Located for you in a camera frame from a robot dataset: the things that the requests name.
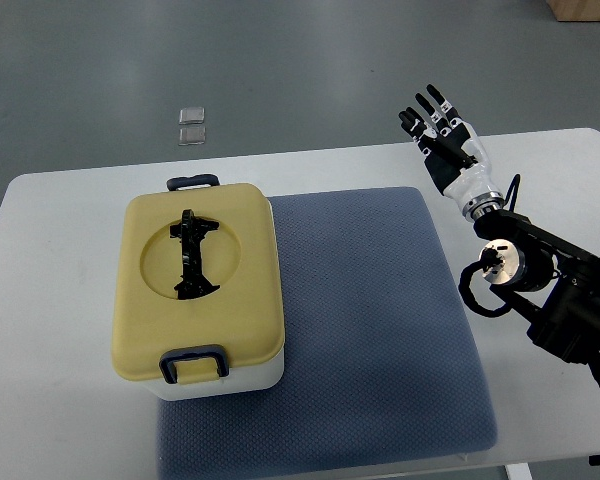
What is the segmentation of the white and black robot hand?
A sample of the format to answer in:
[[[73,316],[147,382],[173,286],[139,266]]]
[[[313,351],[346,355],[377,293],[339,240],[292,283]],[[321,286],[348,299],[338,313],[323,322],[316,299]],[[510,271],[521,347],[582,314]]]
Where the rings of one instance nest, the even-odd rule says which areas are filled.
[[[399,119],[424,155],[434,186],[469,222],[502,209],[505,197],[491,179],[491,161],[475,129],[434,85],[426,91],[415,95],[425,114],[408,107]]]

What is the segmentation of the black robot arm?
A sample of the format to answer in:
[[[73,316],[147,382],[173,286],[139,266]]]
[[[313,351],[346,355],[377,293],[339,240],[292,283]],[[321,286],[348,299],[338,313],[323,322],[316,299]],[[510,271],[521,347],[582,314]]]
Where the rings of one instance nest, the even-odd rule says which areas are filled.
[[[534,345],[587,366],[600,388],[600,257],[511,210],[484,208],[473,229],[487,243],[461,272],[465,305],[487,318],[517,312]]]

